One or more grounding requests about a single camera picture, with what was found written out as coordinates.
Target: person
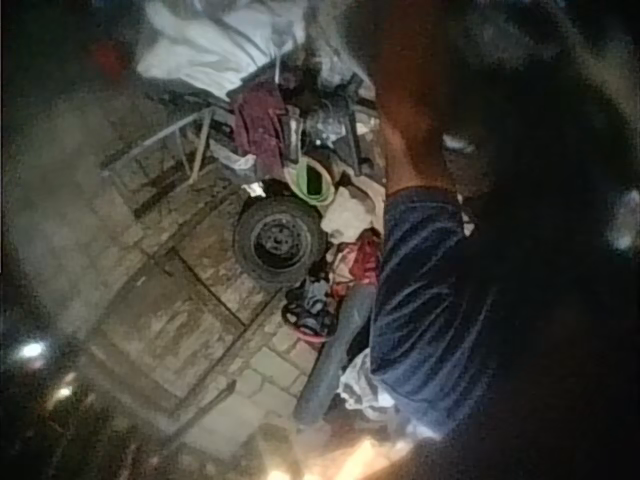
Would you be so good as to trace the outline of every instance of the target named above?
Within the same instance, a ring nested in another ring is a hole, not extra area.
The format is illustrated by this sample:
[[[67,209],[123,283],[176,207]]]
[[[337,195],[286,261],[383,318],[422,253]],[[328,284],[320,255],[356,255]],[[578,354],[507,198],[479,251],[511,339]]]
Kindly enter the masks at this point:
[[[602,329],[580,296],[529,309],[544,303],[539,279],[469,268],[478,250],[441,145],[443,4],[395,0],[374,72],[387,200],[371,372],[439,439],[376,478],[611,476],[638,445],[635,324]]]

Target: tire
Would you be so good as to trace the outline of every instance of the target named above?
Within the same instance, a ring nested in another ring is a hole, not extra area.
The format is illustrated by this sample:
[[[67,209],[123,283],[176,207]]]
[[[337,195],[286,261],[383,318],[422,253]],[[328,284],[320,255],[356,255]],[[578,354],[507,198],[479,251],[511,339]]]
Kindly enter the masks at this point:
[[[265,286],[299,283],[326,245],[320,215],[294,197],[271,197],[249,206],[233,236],[236,261]]]

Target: maroon cloth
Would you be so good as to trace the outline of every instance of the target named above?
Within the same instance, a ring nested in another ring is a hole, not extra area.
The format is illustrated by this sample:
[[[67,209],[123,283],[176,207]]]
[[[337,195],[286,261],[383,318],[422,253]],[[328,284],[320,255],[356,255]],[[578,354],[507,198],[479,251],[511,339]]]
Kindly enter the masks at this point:
[[[286,106],[273,80],[247,88],[233,105],[234,139],[241,155],[256,156],[258,178],[282,178],[283,133],[278,117]]]

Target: blue shirt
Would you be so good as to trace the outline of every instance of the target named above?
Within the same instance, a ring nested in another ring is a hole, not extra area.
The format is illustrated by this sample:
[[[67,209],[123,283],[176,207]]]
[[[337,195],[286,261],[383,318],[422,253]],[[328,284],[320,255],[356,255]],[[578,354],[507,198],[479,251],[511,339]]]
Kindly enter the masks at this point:
[[[385,205],[371,326],[371,373],[398,408],[445,436],[477,404],[495,370],[486,336],[496,288],[461,271],[469,239],[454,194],[408,188]]]

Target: wheel rim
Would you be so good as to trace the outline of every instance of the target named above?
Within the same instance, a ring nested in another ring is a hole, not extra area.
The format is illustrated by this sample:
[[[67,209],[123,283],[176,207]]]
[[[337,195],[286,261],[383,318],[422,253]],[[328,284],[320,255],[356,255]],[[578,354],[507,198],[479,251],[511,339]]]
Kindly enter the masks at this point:
[[[252,232],[253,255],[272,270],[294,268],[308,253],[309,245],[309,231],[289,214],[268,215]]]

